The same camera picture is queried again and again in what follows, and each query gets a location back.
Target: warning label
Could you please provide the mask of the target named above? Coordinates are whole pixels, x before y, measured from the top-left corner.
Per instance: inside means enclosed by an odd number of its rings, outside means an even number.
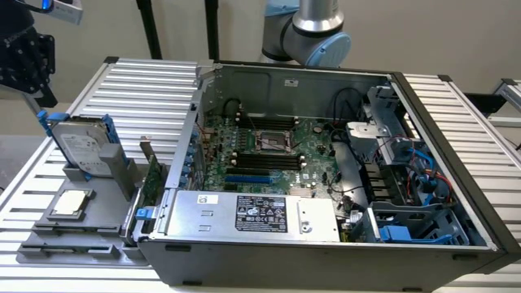
[[[252,232],[288,232],[284,197],[238,197],[236,229]]]

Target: black pole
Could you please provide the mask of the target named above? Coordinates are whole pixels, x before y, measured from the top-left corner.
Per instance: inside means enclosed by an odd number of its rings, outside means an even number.
[[[144,22],[150,55],[152,59],[163,59],[160,38],[158,36],[158,29],[156,29],[156,20],[154,18],[152,1],[136,0],[136,3],[138,3],[139,11],[142,12],[142,19]]]
[[[219,60],[218,10],[219,0],[204,0],[204,11],[207,13],[208,56],[214,60]]]

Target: slotted metal table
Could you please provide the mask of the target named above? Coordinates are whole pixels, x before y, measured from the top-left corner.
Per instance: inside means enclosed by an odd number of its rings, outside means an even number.
[[[195,91],[196,65],[195,62],[138,59],[104,63],[68,109],[72,115],[111,114],[123,148],[138,163],[146,162],[139,148],[142,136],[152,140],[162,162],[172,161]],[[520,156],[452,82],[441,81],[437,76],[412,74],[407,75],[407,80],[512,234],[521,241]],[[0,292],[274,292],[170,288],[151,267],[19,264],[16,250],[66,180],[64,161],[47,138],[0,196]],[[521,292],[521,263],[491,275],[467,275],[436,292]]]

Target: motherboard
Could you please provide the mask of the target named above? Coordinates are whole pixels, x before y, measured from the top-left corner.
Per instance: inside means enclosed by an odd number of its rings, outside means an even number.
[[[328,124],[295,117],[207,117],[204,190],[340,200],[328,193],[339,172]]]

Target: white wall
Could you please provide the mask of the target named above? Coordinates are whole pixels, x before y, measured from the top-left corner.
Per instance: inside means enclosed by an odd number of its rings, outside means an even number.
[[[154,0],[166,59],[207,58],[203,0]],[[264,0],[220,1],[222,58],[256,61]],[[56,37],[54,90],[72,101],[106,56],[148,58],[134,0],[83,0],[80,26],[38,15]],[[343,66],[448,74],[465,91],[489,92],[500,78],[521,78],[519,0],[340,0],[354,47]],[[0,92],[0,98],[18,98]]]

